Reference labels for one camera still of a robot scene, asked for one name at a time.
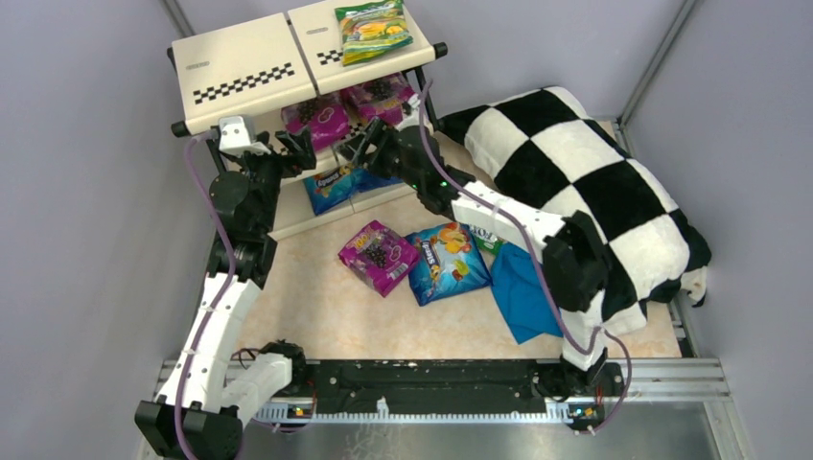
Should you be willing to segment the purple grape candy bag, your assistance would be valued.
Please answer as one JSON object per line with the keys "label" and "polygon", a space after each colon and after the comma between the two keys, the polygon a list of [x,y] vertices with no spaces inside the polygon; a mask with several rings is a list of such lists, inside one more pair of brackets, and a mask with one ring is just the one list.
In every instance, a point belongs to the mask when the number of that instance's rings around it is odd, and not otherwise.
{"label": "purple grape candy bag", "polygon": [[310,132],[314,150],[326,149],[350,133],[350,117],[338,92],[283,107],[280,114],[288,132]]}
{"label": "purple grape candy bag", "polygon": [[390,126],[403,121],[405,106],[417,97],[402,73],[343,88],[339,95],[364,125],[379,119]]}
{"label": "purple grape candy bag", "polygon": [[372,220],[337,254],[367,286],[385,298],[416,266],[417,249],[394,230]]}

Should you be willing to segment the green yellow candy bag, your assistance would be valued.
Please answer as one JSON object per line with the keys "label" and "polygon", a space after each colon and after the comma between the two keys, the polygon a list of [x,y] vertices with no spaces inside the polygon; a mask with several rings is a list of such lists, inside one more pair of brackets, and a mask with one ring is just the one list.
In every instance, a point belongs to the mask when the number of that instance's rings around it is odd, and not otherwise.
{"label": "green yellow candy bag", "polygon": [[381,57],[413,42],[401,0],[338,7],[334,15],[344,66]]}

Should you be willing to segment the green Fox's candy bag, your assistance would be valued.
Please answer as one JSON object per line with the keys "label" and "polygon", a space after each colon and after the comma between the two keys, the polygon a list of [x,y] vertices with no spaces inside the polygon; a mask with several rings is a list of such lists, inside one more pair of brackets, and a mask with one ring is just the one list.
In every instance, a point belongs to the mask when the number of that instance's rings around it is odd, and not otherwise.
{"label": "green Fox's candy bag", "polygon": [[502,246],[504,245],[503,239],[483,228],[474,225],[470,225],[469,230],[476,241],[477,247],[481,251],[488,252],[494,256],[499,254]]}

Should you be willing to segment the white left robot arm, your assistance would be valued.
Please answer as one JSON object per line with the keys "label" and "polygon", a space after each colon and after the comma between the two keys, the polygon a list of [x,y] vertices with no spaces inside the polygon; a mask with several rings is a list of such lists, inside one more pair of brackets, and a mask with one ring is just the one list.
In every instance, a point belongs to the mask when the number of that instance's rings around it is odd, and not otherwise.
{"label": "white left robot arm", "polygon": [[243,433],[257,412],[284,390],[315,391],[301,347],[286,340],[261,347],[234,379],[226,374],[238,335],[256,302],[275,255],[269,231],[283,179],[315,166],[307,130],[275,134],[286,148],[276,152],[268,133],[261,153],[247,152],[243,170],[221,170],[209,185],[192,159],[201,143],[222,140],[222,130],[193,136],[183,159],[215,224],[197,314],[170,376],[150,401],[139,402],[134,422],[152,451],[165,459],[237,459]]}

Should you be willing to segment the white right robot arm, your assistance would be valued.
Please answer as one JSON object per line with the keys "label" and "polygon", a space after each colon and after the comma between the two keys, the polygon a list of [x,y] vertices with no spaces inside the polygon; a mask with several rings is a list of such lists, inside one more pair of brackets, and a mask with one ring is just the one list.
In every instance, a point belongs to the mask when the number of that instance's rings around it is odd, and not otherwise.
{"label": "white right robot arm", "polygon": [[378,177],[400,179],[431,213],[524,248],[566,340],[563,360],[585,373],[605,363],[604,331],[588,312],[607,283],[609,259],[587,214],[544,212],[446,164],[420,122],[390,126],[374,119],[337,154]]}

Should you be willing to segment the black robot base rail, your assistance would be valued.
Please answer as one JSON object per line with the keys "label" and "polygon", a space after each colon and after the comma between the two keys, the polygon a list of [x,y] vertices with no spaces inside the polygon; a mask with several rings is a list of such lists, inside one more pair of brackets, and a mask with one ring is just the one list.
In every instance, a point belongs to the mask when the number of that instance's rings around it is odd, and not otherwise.
{"label": "black robot base rail", "polygon": [[339,360],[309,361],[276,398],[316,404],[319,415],[542,414],[555,403],[620,395],[617,363],[583,374],[559,360]]}

